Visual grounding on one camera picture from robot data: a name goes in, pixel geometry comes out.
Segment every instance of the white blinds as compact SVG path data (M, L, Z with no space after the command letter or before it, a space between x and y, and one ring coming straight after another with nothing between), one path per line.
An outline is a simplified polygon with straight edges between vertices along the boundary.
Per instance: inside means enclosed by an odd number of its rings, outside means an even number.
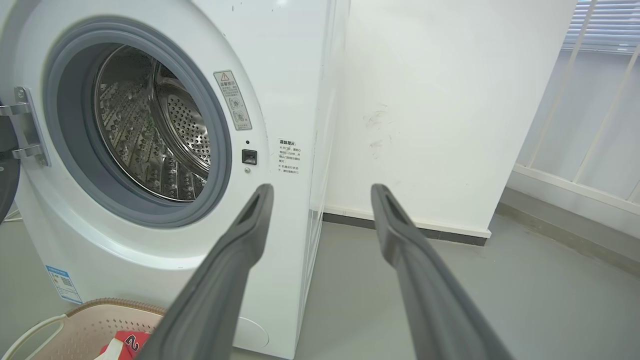
M563 49L573 49L592 0L578 0ZM598 0L581 50L632 54L640 44L640 0Z

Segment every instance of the white washing machine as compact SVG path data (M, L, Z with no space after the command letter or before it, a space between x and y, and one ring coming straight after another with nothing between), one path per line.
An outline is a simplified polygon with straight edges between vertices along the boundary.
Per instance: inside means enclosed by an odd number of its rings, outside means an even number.
M234 345L292 359L348 9L348 0L0 0L0 113L16 133L4 121L0 200L20 173L15 201L51 286L76 303L169 306L256 187L271 183L267 245Z

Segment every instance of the gray rubber seal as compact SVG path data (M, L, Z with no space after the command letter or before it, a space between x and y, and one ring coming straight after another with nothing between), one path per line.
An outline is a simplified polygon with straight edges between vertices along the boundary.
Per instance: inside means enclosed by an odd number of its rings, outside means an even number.
M190 203L160 199L134 184L113 161L93 117L92 87L98 66L120 45L136 47L169 68L186 87L209 130L207 184ZM218 98L197 66L157 31L128 19L78 24L51 52L45 73L44 111L53 144L67 170L96 202L149 227L179 227L201 219L219 203L231 171L231 141Z

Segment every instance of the washing machine door opening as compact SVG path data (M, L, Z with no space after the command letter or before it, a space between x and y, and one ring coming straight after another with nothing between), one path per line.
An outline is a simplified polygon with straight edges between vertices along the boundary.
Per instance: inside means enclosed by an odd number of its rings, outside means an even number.
M67 170L116 215L188 225L227 187L230 136L209 82L180 47L124 19L69 31L50 56L47 128Z

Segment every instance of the white railing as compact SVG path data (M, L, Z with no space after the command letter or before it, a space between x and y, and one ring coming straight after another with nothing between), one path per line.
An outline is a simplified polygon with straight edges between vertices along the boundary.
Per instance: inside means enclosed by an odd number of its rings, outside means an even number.
M513 171L525 176L529 176L533 179L543 181L544 183L548 183L548 184L557 186L559 188L569 190L571 192L588 197L590 199L597 200L604 204L608 204L616 208L628 211L630 213L640 215L640 204L634 202L634 200L640 194L640 181L638 182L634 190L631 192L630 196L626 199L623 199L613 194L610 194L610 193L598 190L596 188L593 188L591 186L587 186L585 184L580 183L580 179L584 173L585 168L589 164L589 161L591 160L593 151L596 145L598 144L598 141L600 140L600 136L602 135L604 129L609 125L611 119L616 113L616 110L618 109L618 106L620 104L620 99L623 93L623 89L625 88L625 85L627 84L627 81L631 75L631 72L634 67L634 64L636 63L638 54L640 54L640 45L636 46L635 51L633 52L633 55L631 56L631 59L627 65L627 69L624 73L624 76L620 84L618 85L618 88L613 97L613 100L611 101L611 104L609 105L609 109L607 110L607 113L605 114L604 118L600 123L600 128L598 132L595 134L593 140L591 141L591 145L589 146L589 149L587 150L587 153L584 156L582 163L580 164L580 167L578 168L578 171L576 172L573 179L571 180L565 179L563 177L533 168L533 164L536 160L538 152L540 151L542 143L545 139L545 135L547 134L549 125L551 124L551 121L554 118L556 110L563 98L564 91L566 90L566 86L569 82L569 78L573 70L573 64L575 63L575 59L578 55L578 52L580 51L580 46L582 45L582 41L587 32L587 28L589 26L589 20L591 19L591 16L596 7L596 4L597 4L597 0L592 0L589 6L589 9L587 11L587 14L585 15L585 19L584 19L584 22L582 23L580 33L576 39L575 46L569 58L568 64L564 70L563 77L559 85L559 90L557 91L556 97L554 98L553 103L547 113L547 116L545 117L545 122L542 127L542 132L538 137L538 141L536 142L536 146L529 158L529 161L526 164L517 163L514 166Z

